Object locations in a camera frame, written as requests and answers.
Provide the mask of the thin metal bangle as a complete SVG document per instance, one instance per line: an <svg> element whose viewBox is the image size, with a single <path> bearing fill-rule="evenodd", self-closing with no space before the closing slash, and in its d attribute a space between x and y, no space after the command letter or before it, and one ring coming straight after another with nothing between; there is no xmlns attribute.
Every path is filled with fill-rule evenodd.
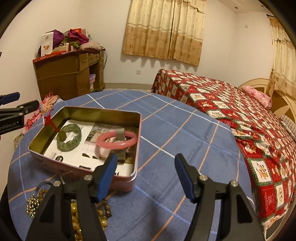
<svg viewBox="0 0 296 241"><path fill-rule="evenodd" d="M45 186L45 185L52 186L53 183L50 182L50 181L47 181L47 180L43 180L43 181L41 181L41 182L38 184L38 186L36 187L36 189L35 189L35 195L36 195L36 196L37 196L39 190L40 190L43 186Z"/></svg>

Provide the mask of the red cord jade pendant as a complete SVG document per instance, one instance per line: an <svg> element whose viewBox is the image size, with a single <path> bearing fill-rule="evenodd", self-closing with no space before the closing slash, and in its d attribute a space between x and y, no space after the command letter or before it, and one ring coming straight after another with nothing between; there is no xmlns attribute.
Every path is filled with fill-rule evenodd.
<svg viewBox="0 0 296 241"><path fill-rule="evenodd" d="M57 137L59 138L59 140L61 142L64 142L67 138L67 135L65 133L65 131L58 129L57 126L53 123L52 119L51 119L51 112L53 111L53 109L51 109L49 111L49 113L44 117L44 126L51 126L58 134Z"/></svg>

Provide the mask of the green jade bangle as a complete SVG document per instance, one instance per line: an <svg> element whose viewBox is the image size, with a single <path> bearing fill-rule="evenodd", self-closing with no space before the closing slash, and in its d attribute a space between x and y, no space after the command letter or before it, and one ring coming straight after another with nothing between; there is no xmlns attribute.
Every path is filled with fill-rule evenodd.
<svg viewBox="0 0 296 241"><path fill-rule="evenodd" d="M70 152L77 148L82 140L81 128L75 123L65 125L60 129L56 140L58 150Z"/></svg>

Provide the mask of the pink bangle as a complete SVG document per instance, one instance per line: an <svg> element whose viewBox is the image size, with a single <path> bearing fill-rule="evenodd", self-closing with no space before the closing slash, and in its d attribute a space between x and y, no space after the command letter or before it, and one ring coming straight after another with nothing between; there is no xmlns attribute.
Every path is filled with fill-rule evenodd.
<svg viewBox="0 0 296 241"><path fill-rule="evenodd" d="M121 150L137 143L138 136L136 133L124 131L124 136L127 140L122 141L116 137L116 131L103 133L96 139L96 144L104 149Z"/></svg>

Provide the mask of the silver clip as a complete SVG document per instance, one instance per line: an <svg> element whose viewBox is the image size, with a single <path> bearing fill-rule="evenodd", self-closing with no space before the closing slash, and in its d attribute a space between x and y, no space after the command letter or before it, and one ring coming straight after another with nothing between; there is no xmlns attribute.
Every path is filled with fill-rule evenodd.
<svg viewBox="0 0 296 241"><path fill-rule="evenodd" d="M125 129L124 128L118 128L115 131L115 143L119 143L120 149L115 149L114 154L117 155L117 160L120 163L125 163L126 159L126 148L122 147L122 142L126 141L125 137Z"/></svg>

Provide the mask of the pile of clothes on floor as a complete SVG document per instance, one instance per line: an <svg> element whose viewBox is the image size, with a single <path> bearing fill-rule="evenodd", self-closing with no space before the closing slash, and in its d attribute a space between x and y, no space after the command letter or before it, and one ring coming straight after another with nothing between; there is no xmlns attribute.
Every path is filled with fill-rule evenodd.
<svg viewBox="0 0 296 241"><path fill-rule="evenodd" d="M39 103L39 107L34 112L33 116L25 121L25 127L24 127L24 130L22 131L22 133L20 133L14 139L14 150L16 150L16 148L19 145L21 139L30 130L32 125L36 121L38 121L40 118L42 118L43 115L46 114L60 100L61 100L61 98L59 96L57 96L57 95L53 95L52 92L50 92L48 95L45 96L44 100Z"/></svg>

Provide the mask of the white product box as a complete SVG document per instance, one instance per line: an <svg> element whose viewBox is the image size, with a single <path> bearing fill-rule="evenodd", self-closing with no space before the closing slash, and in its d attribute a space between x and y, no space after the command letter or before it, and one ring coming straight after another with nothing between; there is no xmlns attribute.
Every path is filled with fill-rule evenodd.
<svg viewBox="0 0 296 241"><path fill-rule="evenodd" d="M42 35L41 40L41 56L49 55L53 51L53 32L48 32Z"/></svg>

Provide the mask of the pink metal tin box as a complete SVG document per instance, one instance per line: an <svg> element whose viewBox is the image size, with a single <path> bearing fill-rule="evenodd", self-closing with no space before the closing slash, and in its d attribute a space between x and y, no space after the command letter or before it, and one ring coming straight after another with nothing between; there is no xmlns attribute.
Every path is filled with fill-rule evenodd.
<svg viewBox="0 0 296 241"><path fill-rule="evenodd" d="M76 179L92 174L109 154L116 154L118 164L110 189L134 189L140 113L65 106L48 117L51 122L41 128L29 145L30 153L45 169Z"/></svg>

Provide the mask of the paper sheet in tin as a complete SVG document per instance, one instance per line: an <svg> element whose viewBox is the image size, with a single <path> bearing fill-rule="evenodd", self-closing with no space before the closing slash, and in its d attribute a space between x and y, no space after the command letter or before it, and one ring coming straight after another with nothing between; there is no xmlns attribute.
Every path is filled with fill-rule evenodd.
<svg viewBox="0 0 296 241"><path fill-rule="evenodd" d="M96 144L96 139L103 133L116 131L122 126L113 126L102 123L87 123L75 120L66 121L65 125L75 123L82 131L82 140L77 148L70 152L61 152L57 148L56 137L49 144L44 156L74 167L85 168L93 171L97 166L102 165L108 155L114 150L104 149ZM116 176L130 176L133 173L136 145L126 149L125 163L117 162Z"/></svg>

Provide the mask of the blue plaid tablecloth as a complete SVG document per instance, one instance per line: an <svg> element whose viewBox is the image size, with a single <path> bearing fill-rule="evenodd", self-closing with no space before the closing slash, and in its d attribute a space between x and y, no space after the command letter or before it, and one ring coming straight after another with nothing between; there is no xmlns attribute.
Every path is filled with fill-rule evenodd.
<svg viewBox="0 0 296 241"><path fill-rule="evenodd" d="M171 98L141 91L102 91L62 101L64 106L136 111L142 116L135 188L108 199L108 240L183 240L195 210L174 166L181 153L214 181L238 181L252 196L244 157L229 126Z"/></svg>

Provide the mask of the striped pillow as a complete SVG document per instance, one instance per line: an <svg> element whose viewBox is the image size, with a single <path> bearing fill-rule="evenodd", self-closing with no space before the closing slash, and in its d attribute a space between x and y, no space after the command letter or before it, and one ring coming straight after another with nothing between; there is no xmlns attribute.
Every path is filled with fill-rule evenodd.
<svg viewBox="0 0 296 241"><path fill-rule="evenodd" d="M292 133L295 135L296 134L296 125L295 123L292 121L291 118L289 118L288 116L286 116L285 114L280 116L280 119L285 123L285 125L290 129L290 131L292 131Z"/></svg>

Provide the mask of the pink pillow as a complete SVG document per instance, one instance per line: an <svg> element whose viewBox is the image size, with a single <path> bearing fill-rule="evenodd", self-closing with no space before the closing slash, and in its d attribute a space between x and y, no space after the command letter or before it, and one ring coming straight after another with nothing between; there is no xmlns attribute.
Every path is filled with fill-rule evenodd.
<svg viewBox="0 0 296 241"><path fill-rule="evenodd" d="M265 109L271 110L273 101L265 93L248 85L244 85L241 89L243 92L256 99Z"/></svg>

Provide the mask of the cream wooden headboard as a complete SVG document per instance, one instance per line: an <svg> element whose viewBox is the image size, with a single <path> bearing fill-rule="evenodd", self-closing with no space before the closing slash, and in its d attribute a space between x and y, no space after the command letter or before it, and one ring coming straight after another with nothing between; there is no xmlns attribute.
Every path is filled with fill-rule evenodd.
<svg viewBox="0 0 296 241"><path fill-rule="evenodd" d="M238 88L241 89L243 86L247 85L267 94L268 83L269 79L257 78L241 84ZM273 101L271 111L277 117L285 114L295 123L295 100L280 91L275 91L271 99Z"/></svg>

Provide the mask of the beige side curtain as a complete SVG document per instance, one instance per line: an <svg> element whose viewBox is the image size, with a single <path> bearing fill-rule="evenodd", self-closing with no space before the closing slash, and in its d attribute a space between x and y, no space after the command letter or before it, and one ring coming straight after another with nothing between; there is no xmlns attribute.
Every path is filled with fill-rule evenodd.
<svg viewBox="0 0 296 241"><path fill-rule="evenodd" d="M269 21L274 57L267 93L280 91L295 99L295 47L280 22L271 16Z"/></svg>

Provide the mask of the beige window curtain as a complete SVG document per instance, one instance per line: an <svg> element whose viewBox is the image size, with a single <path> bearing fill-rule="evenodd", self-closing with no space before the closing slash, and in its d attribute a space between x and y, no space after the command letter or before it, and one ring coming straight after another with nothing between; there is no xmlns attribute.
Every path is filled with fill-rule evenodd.
<svg viewBox="0 0 296 241"><path fill-rule="evenodd" d="M199 66L206 1L132 1L122 53Z"/></svg>

